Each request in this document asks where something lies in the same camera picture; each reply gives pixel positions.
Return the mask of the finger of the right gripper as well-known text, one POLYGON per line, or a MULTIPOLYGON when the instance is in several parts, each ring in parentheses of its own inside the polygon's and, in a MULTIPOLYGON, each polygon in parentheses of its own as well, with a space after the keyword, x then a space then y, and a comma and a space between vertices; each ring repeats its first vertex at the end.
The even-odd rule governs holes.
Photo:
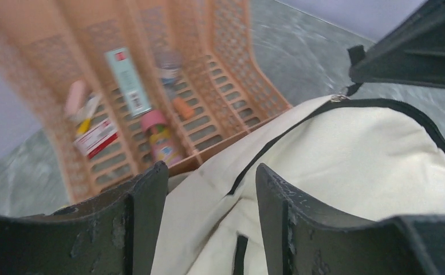
POLYGON ((426 1, 367 51, 349 49, 354 83, 445 89, 445 1, 426 1))

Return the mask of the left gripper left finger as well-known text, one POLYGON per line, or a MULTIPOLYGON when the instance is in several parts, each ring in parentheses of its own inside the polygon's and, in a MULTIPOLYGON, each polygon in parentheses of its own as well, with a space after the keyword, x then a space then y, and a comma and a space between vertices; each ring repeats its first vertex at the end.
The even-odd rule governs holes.
POLYGON ((50 215, 0 216, 0 274, 150 274, 168 176, 156 162, 50 215))

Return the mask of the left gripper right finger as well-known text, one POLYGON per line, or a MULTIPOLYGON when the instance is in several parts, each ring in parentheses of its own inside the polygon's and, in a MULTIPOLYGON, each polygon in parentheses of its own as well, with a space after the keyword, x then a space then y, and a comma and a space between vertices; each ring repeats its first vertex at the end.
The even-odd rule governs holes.
POLYGON ((265 164, 255 183, 269 274, 445 274, 445 215, 372 222, 319 201, 265 164))

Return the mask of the beige canvas backpack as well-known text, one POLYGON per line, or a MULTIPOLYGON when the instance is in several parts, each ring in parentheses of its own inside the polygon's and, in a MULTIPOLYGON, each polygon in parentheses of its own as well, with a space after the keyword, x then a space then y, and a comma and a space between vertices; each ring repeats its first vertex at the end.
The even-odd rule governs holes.
POLYGON ((372 222, 445 215, 445 139, 426 114, 396 100, 319 97, 215 155, 168 195, 152 274, 269 274, 260 164, 372 222))

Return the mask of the red white small box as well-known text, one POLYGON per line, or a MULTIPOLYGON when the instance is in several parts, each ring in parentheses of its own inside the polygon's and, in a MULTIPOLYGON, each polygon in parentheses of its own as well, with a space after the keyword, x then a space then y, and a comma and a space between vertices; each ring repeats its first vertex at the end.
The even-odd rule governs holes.
POLYGON ((116 124, 110 118, 99 122, 74 141, 82 155, 92 159, 118 138, 116 124))

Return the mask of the pink cartoon container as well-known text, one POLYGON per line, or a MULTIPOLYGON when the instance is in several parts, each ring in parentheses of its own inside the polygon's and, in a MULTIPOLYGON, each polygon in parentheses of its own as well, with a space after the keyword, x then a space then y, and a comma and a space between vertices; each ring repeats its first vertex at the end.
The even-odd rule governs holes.
POLYGON ((173 166, 183 160, 176 146, 167 120, 158 109, 150 110, 140 117, 140 125, 148 139, 154 161, 163 161, 173 166))

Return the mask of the orange plastic file organizer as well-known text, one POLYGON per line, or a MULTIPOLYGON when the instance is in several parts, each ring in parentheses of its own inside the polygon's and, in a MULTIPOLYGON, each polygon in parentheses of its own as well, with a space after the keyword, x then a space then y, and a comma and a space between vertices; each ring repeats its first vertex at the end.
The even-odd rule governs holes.
POLYGON ((291 107, 256 63, 249 1, 0 1, 0 74, 44 126, 72 203, 152 164, 150 109, 176 175, 291 107))

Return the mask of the green white box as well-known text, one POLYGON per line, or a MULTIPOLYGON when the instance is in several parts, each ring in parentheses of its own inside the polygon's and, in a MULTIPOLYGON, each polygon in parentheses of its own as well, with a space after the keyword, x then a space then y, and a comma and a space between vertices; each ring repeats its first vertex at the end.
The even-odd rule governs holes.
POLYGON ((132 117, 141 116, 152 109, 148 95, 131 59, 128 48, 107 51, 104 57, 119 86, 119 90, 132 117))

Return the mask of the orange handled tool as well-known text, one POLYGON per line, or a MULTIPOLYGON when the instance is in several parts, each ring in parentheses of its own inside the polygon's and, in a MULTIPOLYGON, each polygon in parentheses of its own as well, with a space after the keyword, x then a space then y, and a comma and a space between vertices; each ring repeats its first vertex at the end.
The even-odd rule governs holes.
POLYGON ((194 109, 187 104, 185 100, 181 97, 175 97, 171 100, 171 103, 175 109, 175 111, 184 119, 188 120, 195 116, 194 109))

